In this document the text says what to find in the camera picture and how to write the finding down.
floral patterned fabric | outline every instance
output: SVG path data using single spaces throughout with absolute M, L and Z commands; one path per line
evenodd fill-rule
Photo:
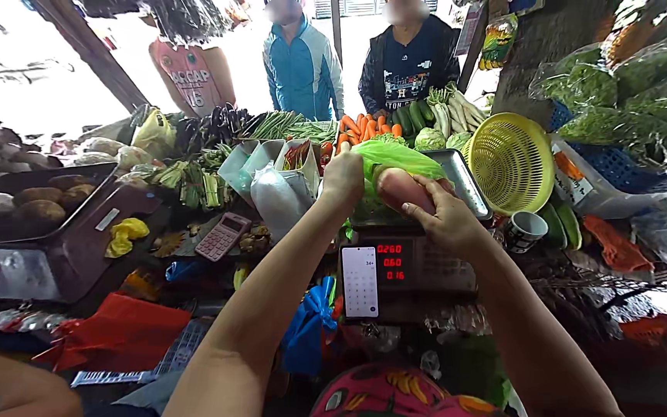
M 505 416 L 493 404 L 479 398 L 450 395 L 417 368 L 385 364 L 358 366 L 326 387 L 310 416 L 335 415 Z

cucumber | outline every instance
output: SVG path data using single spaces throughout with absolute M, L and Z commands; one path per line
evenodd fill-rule
M 400 125 L 403 127 L 403 136 L 413 135 L 413 124 L 411 123 L 411 118 L 408 116 L 408 109 L 405 107 L 398 109 L 398 119 L 400 120 Z
M 427 122 L 433 122 L 436 119 L 433 115 L 433 111 L 431 111 L 425 101 L 416 100 L 416 103 L 419 106 L 419 110 L 421 110 L 421 115 L 424 117 L 424 120 Z
M 421 132 L 421 129 L 426 127 L 426 121 L 424 120 L 423 116 L 421 116 L 421 110 L 419 109 L 419 105 L 417 103 L 418 100 L 412 102 L 408 106 L 408 115 L 411 116 L 413 129 L 417 132 Z
M 552 204 L 545 204 L 537 214 L 539 214 L 547 223 L 548 230 L 547 235 L 545 236 L 547 243 L 560 249 L 567 248 L 568 235 L 565 234 L 565 228 L 562 226 L 560 217 L 557 216 L 557 212 L 555 212 L 555 208 Z
M 580 225 L 578 219 L 573 213 L 573 209 L 567 203 L 553 204 L 557 216 L 560 218 L 562 227 L 565 229 L 565 234 L 568 236 L 568 249 L 573 251 L 580 250 L 583 239 L 580 234 Z

blue plastic crate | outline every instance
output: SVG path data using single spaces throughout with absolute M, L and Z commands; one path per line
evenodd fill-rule
M 555 102 L 550 131 L 556 131 L 574 115 L 562 103 Z M 627 194 L 667 192 L 667 174 L 659 175 L 638 166 L 625 151 L 613 146 L 569 145 L 617 190 Z

yellow plastic bag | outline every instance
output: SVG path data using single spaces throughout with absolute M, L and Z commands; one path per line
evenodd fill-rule
M 140 147 L 154 158 L 161 160 L 172 155 L 174 141 L 176 141 L 176 130 L 166 116 L 159 109 L 155 109 L 135 133 L 130 146 Z
M 148 235 L 148 226 L 146 223 L 129 217 L 122 222 L 112 226 L 110 234 L 112 241 L 107 244 L 106 258 L 120 258 L 122 255 L 133 250 L 131 239 L 139 239 Z

potato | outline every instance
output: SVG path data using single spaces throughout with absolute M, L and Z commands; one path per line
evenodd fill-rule
M 94 185 L 82 184 L 71 187 L 61 195 L 59 204 L 67 210 L 75 209 L 76 207 L 79 207 L 79 204 L 84 203 L 84 200 L 86 200 L 92 192 L 94 192 Z
M 34 188 L 26 188 L 19 193 L 15 194 L 14 199 L 12 200 L 14 202 L 14 205 L 20 206 L 25 203 L 28 203 L 30 201 L 34 200 L 48 200 L 52 201 L 53 203 L 58 203 L 59 200 L 61 199 L 61 190 L 58 188 L 52 188 L 52 187 L 34 187 Z
M 14 212 L 14 218 L 34 225 L 58 225 L 66 218 L 66 211 L 50 200 L 34 200 L 20 205 Z
M 48 185 L 66 191 L 77 185 L 90 183 L 89 178 L 83 175 L 59 175 L 48 180 Z

